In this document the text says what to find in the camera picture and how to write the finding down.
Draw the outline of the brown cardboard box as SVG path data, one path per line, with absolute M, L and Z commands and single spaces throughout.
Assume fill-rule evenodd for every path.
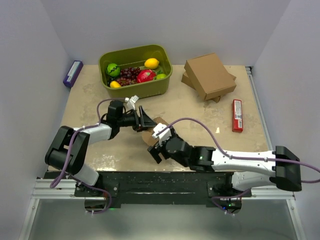
M 153 121 L 156 123 L 156 125 L 159 123 L 164 124 L 166 126 L 168 125 L 168 123 L 161 117 L 156 117 L 153 119 Z M 154 146 L 158 141 L 158 139 L 152 137 L 153 134 L 154 127 L 148 128 L 147 131 L 143 131 L 141 134 L 142 140 L 146 143 L 148 147 Z

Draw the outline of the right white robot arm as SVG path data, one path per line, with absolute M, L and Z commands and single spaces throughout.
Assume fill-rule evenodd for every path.
M 157 163 L 172 159 L 196 172 L 232 172 L 223 183 L 223 192 L 230 197 L 255 187 L 275 185 L 288 192 L 302 190 L 299 158 L 284 146 L 274 151 L 241 152 L 220 150 L 209 146 L 192 146 L 178 135 L 157 141 L 148 148 Z

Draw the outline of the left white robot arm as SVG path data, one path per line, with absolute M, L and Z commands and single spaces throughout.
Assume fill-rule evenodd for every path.
M 45 163 L 60 174 L 50 184 L 57 187 L 65 174 L 86 184 L 86 191 L 99 196 L 104 184 L 99 181 L 99 173 L 85 163 L 88 146 L 113 139 L 122 127 L 131 127 L 136 132 L 156 127 L 141 106 L 135 108 L 139 98 L 111 98 L 102 100 L 96 107 L 98 122 L 94 125 L 72 128 L 61 126 L 46 155 Z

